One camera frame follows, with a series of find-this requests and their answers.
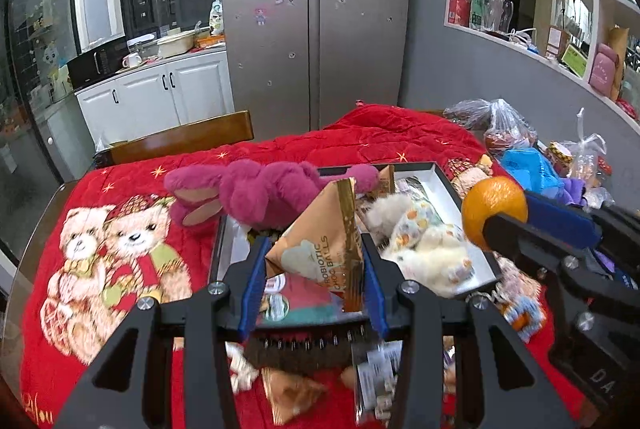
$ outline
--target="black microwave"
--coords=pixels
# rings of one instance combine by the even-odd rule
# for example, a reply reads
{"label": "black microwave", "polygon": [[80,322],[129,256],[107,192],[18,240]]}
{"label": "black microwave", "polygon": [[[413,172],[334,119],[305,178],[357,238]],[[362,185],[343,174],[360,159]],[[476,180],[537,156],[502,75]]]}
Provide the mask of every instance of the black microwave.
{"label": "black microwave", "polygon": [[69,80],[75,91],[99,83],[122,68],[122,58],[129,54],[127,38],[119,37],[84,52],[67,63]]}

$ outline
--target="microwave handle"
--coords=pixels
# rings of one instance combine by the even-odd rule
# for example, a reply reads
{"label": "microwave handle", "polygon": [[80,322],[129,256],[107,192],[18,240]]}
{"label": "microwave handle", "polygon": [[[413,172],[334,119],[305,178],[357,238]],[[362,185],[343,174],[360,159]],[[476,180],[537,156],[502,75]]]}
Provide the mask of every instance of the microwave handle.
{"label": "microwave handle", "polygon": [[100,72],[100,68],[98,67],[98,59],[96,58],[97,52],[94,52],[94,63],[95,63],[95,70],[98,72],[98,75],[102,75],[102,72]]}

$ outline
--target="silver refrigerator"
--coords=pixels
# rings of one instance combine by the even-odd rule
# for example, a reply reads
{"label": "silver refrigerator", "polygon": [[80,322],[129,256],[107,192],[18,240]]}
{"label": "silver refrigerator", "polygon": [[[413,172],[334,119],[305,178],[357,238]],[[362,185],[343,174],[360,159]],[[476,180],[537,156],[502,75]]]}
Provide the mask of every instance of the silver refrigerator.
{"label": "silver refrigerator", "polygon": [[236,110],[258,139],[397,104],[408,0],[223,0]]}

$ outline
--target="orange fruit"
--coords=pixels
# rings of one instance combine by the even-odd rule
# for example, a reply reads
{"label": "orange fruit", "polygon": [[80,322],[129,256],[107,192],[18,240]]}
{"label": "orange fruit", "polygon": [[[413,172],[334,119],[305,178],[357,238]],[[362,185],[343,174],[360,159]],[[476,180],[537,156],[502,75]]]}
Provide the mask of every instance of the orange fruit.
{"label": "orange fruit", "polygon": [[504,213],[526,222],[529,211],[522,188],[506,176],[485,178],[471,187],[462,201],[462,229],[466,237],[482,250],[491,250],[482,229],[490,216]]}

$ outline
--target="blue gripper pad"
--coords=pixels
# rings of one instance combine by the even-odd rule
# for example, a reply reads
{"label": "blue gripper pad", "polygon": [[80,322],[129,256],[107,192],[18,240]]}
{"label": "blue gripper pad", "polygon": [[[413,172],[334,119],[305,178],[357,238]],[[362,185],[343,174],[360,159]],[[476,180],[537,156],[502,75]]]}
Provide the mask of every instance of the blue gripper pad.
{"label": "blue gripper pad", "polygon": [[260,310],[260,301],[262,301],[262,295],[264,294],[264,287],[267,281],[267,268],[264,257],[271,249],[271,246],[272,243],[268,237],[258,237],[254,243],[252,243],[249,257],[247,258],[252,259],[252,257],[254,257],[255,261],[254,268],[252,268],[249,279],[246,282],[244,293],[242,294],[241,317],[238,323],[238,333],[242,340],[245,340],[255,327],[255,320]]}
{"label": "blue gripper pad", "polygon": [[527,223],[576,249],[593,248],[602,231],[583,211],[549,198],[527,192]]}
{"label": "blue gripper pad", "polygon": [[386,322],[385,296],[364,243],[362,244],[362,258],[364,260],[364,305],[371,326],[380,338],[384,339],[389,332],[389,326]]}

